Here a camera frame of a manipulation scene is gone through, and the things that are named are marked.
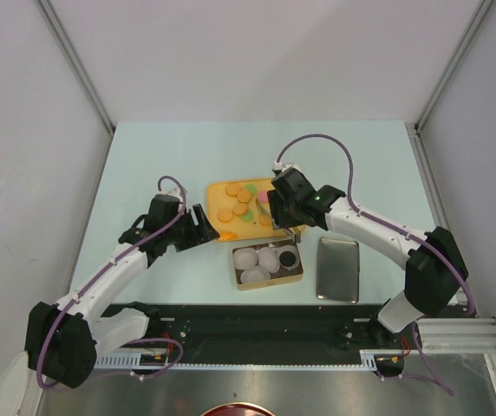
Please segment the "silver tin lid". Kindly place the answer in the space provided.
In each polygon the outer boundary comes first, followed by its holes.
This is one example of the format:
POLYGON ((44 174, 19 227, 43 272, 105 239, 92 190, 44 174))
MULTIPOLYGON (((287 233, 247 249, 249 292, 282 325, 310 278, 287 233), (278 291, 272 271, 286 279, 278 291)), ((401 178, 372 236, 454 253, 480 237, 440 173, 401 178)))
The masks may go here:
POLYGON ((321 237, 317 245, 317 298, 334 302, 358 303, 359 276, 358 242, 321 237))

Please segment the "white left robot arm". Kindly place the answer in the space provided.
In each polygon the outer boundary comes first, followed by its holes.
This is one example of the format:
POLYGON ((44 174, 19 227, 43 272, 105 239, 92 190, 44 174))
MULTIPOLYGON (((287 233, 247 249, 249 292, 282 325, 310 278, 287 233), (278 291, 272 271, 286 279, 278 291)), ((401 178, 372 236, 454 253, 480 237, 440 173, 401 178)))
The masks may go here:
POLYGON ((180 195, 155 195, 147 213, 121 234, 107 262, 85 283, 29 312, 24 350, 38 385, 76 388, 116 349, 134 341, 156 344, 162 326, 147 306, 135 302, 111 317, 103 313, 168 247, 181 252, 218 238, 201 205, 186 208, 180 195))

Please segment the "black sandwich cookie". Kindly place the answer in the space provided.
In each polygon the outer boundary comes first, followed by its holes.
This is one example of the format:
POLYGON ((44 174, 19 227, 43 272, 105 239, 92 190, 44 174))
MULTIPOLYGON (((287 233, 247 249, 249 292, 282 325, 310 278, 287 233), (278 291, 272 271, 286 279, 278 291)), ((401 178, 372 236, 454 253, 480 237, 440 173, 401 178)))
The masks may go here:
POLYGON ((292 251, 283 251, 279 255, 279 262, 286 270, 292 270, 297 267, 297 255, 292 251))

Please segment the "pink sandwich cookie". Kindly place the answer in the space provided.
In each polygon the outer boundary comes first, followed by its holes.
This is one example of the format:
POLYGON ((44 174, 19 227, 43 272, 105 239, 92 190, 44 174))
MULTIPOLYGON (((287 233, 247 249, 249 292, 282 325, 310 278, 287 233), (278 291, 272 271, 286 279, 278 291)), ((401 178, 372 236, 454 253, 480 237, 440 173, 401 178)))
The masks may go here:
POLYGON ((267 192, 259 192, 257 195, 257 201, 259 203, 267 203, 268 202, 268 197, 267 197, 267 192))

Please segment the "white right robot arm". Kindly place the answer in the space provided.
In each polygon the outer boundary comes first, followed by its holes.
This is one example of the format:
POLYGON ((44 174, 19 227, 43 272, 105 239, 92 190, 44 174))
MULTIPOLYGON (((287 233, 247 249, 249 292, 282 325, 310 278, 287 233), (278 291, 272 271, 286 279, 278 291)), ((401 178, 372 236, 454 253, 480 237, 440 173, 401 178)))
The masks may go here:
POLYGON ((467 273, 453 234, 437 227, 415 231, 356 205, 350 194, 315 189, 294 165, 275 171, 268 192, 278 225, 308 225, 352 237, 405 271, 404 289, 388 300, 370 326, 372 341, 390 348, 402 330, 424 315, 438 315, 465 285, 467 273))

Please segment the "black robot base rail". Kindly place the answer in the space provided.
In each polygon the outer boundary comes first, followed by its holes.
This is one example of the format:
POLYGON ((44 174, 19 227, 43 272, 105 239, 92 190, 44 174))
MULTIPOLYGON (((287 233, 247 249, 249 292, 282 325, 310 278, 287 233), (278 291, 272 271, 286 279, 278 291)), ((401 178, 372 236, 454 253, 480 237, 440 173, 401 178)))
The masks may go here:
POLYGON ((168 335, 194 363, 329 364, 360 350, 400 351, 408 328, 391 335, 371 323, 378 306, 156 305, 150 339, 168 335))

